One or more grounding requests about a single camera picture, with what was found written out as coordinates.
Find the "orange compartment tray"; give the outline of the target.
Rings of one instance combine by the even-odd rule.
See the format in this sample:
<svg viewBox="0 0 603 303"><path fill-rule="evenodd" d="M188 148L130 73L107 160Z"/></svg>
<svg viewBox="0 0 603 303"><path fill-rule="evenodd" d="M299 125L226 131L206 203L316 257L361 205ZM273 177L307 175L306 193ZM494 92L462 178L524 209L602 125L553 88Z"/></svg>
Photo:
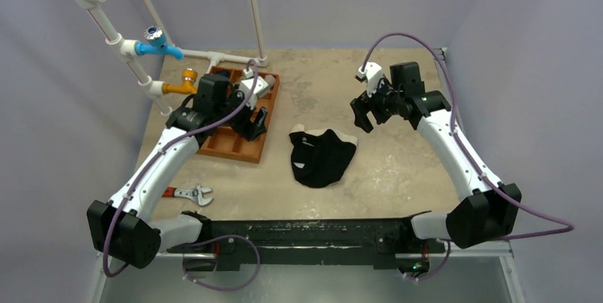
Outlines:
<svg viewBox="0 0 603 303"><path fill-rule="evenodd" d="M260 72L260 76L264 77L265 75L273 75L276 78L276 83L268 94L257 101L255 116L261 107L266 107L268 115L265 124L267 129L269 129L279 90L279 75L276 73ZM231 128L219 127L211 137L207 138L197 153L204 156L258 164L262 158L267 135L268 133L265 132L255 141L248 142Z"/></svg>

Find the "black underwear white waistband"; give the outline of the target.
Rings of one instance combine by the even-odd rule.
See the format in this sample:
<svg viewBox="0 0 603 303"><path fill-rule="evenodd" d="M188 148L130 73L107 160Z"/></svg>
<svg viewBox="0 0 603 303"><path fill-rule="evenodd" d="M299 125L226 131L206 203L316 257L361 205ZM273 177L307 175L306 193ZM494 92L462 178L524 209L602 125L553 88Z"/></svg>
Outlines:
<svg viewBox="0 0 603 303"><path fill-rule="evenodd" d="M289 133L294 179L309 188L339 182L358 149L358 138L337 129L306 129L296 124Z"/></svg>

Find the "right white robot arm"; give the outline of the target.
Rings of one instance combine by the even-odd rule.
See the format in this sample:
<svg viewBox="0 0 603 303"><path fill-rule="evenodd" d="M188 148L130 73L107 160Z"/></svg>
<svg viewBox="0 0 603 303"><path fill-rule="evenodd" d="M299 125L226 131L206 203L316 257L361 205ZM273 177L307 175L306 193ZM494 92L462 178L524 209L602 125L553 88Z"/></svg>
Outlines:
<svg viewBox="0 0 603 303"><path fill-rule="evenodd" d="M449 213L418 213L399 232L404 249L416 251L427 239L449 240L460 248L497 240L510 235L522 194L516 184L504 183L481 160L463 131L452 122L452 107L438 91L426 91L416 62L383 68L369 62L356 72L356 80L366 89L351 101L354 124L369 133L373 123L387 122L392 116L408 121L433 148L452 180L459 204Z"/></svg>

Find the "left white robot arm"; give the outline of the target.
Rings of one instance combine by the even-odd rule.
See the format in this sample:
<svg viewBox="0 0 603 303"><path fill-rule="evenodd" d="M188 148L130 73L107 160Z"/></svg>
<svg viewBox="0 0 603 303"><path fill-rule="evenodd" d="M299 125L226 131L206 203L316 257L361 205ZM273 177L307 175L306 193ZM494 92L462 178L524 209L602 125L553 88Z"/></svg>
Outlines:
<svg viewBox="0 0 603 303"><path fill-rule="evenodd" d="M230 127L247 141L267 131L268 110L258 107L274 78L260 75L232 83L220 74L203 75L196 93L186 96L166 121L148 157L107 201L93 201L86 216L94 248L102 253L106 276L114 277L110 260L142 269L157 253L186 244L192 251L206 251L212 233L197 213L152 222L157 204L183 165L219 127Z"/></svg>

